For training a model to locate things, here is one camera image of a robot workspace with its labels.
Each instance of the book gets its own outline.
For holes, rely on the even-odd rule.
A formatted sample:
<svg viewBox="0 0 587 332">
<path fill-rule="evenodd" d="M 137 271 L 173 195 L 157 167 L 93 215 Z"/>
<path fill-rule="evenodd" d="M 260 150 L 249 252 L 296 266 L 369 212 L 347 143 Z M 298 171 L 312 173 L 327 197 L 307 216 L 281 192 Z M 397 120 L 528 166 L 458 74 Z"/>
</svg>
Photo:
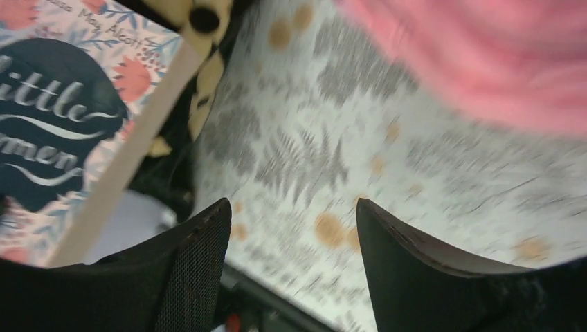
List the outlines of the book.
<svg viewBox="0 0 587 332">
<path fill-rule="evenodd" d="M 0 0 L 0 257 L 82 261 L 201 62 L 112 0 Z"/>
</svg>

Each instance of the book cover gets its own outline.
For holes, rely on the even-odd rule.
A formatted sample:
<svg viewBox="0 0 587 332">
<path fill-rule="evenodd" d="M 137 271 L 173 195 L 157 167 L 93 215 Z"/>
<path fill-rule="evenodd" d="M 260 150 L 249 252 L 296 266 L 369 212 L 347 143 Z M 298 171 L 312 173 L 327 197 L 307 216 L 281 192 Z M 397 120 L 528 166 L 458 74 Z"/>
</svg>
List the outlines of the book cover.
<svg viewBox="0 0 587 332">
<path fill-rule="evenodd" d="M 180 44 L 110 0 L 0 0 L 0 256 L 44 265 Z"/>
</svg>

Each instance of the bed sheet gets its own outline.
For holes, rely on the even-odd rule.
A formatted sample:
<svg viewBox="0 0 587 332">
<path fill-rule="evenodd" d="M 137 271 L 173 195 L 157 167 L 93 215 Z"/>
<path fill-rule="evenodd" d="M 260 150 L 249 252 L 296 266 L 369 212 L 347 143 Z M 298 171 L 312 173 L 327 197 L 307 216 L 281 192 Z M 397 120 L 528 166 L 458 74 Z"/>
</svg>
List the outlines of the bed sheet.
<svg viewBox="0 0 587 332">
<path fill-rule="evenodd" d="M 341 331 L 376 331 L 360 197 L 499 261 L 587 252 L 584 142 L 459 118 L 328 0 L 251 11 L 197 160 L 197 207 L 233 204 L 227 260 Z"/>
</svg>

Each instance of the yellow fabric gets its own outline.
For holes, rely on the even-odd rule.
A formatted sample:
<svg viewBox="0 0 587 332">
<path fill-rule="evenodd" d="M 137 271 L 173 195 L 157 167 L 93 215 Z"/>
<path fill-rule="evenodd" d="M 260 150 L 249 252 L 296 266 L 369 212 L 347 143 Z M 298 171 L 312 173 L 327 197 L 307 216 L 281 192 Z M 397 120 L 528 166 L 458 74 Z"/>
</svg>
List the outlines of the yellow fabric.
<svg viewBox="0 0 587 332">
<path fill-rule="evenodd" d="M 190 105 L 190 120 L 188 128 L 193 140 L 196 140 L 201 132 L 210 108 L 214 100 L 214 91 L 224 72 L 224 61 L 221 55 L 215 51 L 210 54 L 213 45 L 218 45 L 226 34 L 226 29 L 231 19 L 233 0 L 143 0 L 147 6 L 155 10 L 164 19 L 175 25 L 185 41 L 195 51 L 207 59 L 197 73 L 197 92 L 192 97 Z M 200 33 L 190 22 L 190 13 L 204 7 L 212 10 L 219 19 L 218 27 L 210 33 Z M 197 106 L 197 103 L 208 98 L 207 103 Z M 171 153 L 171 147 L 165 139 L 158 136 L 151 146 L 149 156 L 160 157 Z"/>
</svg>

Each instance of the pink fabric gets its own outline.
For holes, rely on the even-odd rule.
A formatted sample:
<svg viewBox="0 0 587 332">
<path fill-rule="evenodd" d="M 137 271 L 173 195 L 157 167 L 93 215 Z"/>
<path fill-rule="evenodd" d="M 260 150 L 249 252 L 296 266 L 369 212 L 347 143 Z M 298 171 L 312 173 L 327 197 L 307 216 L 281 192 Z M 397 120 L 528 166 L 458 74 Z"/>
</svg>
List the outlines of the pink fabric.
<svg viewBox="0 0 587 332">
<path fill-rule="evenodd" d="M 587 136 L 587 1 L 339 3 L 387 57 L 464 114 Z"/>
</svg>

